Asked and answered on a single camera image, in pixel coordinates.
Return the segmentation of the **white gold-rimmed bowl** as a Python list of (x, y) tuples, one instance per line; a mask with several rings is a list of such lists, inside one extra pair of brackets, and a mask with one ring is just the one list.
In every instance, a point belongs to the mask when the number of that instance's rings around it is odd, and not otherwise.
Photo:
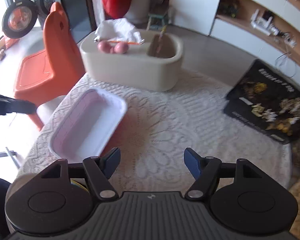
[(87, 186), (84, 185), (84, 184), (82, 184), (82, 183), (80, 183), (79, 181), (76, 181), (76, 180), (74, 180), (74, 179), (70, 179), (70, 183), (71, 183), (72, 185), (75, 185), (76, 187), (79, 187), (80, 189), (83, 189), (84, 191), (89, 192)]

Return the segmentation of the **white plastic tray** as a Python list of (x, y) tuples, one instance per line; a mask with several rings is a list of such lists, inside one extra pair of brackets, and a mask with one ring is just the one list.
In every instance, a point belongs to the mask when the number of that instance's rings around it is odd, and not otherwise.
[(97, 87), (87, 89), (57, 125), (50, 152), (69, 163), (100, 156), (126, 112), (123, 98)]

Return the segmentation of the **orange plastic chair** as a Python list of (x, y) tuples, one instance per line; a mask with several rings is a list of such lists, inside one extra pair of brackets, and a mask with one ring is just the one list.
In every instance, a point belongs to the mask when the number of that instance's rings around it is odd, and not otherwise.
[(59, 2), (53, 3), (44, 22), (44, 49), (25, 57), (14, 87), (14, 98), (37, 107), (66, 95), (85, 74), (68, 17)]

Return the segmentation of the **grey washing machine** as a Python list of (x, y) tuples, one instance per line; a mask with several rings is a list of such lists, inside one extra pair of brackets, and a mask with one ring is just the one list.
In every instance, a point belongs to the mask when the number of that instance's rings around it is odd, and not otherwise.
[(21, 38), (28, 34), (37, 22), (44, 26), (54, 2), (61, 0), (14, 0), (2, 19), (2, 31), (9, 38)]

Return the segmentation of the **black plum snack bag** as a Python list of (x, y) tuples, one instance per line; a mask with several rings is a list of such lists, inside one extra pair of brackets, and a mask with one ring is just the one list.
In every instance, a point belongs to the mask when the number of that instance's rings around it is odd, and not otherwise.
[(282, 144), (300, 138), (300, 90), (256, 59), (225, 97), (224, 113)]

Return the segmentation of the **beige oval storage container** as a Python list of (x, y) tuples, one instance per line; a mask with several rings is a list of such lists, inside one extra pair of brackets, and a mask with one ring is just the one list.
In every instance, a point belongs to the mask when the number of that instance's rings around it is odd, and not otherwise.
[(96, 35), (90, 33), (79, 50), (85, 71), (96, 81), (115, 83), (157, 92), (173, 88), (181, 71), (184, 44), (173, 34), (164, 34), (158, 55), (158, 31), (139, 29), (143, 44), (130, 44), (125, 54), (106, 54), (98, 50)]

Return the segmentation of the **pink egg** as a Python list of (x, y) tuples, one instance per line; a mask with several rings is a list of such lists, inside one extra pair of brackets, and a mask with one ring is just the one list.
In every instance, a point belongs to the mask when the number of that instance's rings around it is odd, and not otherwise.
[(97, 48), (100, 52), (109, 54), (111, 52), (112, 46), (107, 41), (98, 42)]
[(113, 47), (116, 54), (125, 54), (129, 50), (129, 45), (126, 42), (119, 42)]

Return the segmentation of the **toy truck on shelf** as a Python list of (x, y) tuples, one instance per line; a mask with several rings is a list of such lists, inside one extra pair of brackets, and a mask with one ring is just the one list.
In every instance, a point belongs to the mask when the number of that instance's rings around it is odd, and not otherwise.
[(218, 14), (236, 18), (239, 11), (239, 0), (220, 0)]

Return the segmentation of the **white wall shelf unit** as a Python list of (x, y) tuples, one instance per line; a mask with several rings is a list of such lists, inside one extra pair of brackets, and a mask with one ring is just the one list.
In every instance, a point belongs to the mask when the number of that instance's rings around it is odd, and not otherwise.
[(289, 32), (296, 40), (290, 57), (300, 65), (300, 0), (239, 0), (236, 18), (218, 14), (219, 3), (220, 0), (169, 0), (170, 7), (174, 9), (172, 23), (209, 36), (215, 21), (222, 20), (232, 27), (260, 37), (278, 50), (284, 50), (288, 47), (287, 44), (271, 41), (250, 25), (250, 18), (256, 10), (261, 14), (269, 11), (274, 15), (273, 25), (282, 32)]

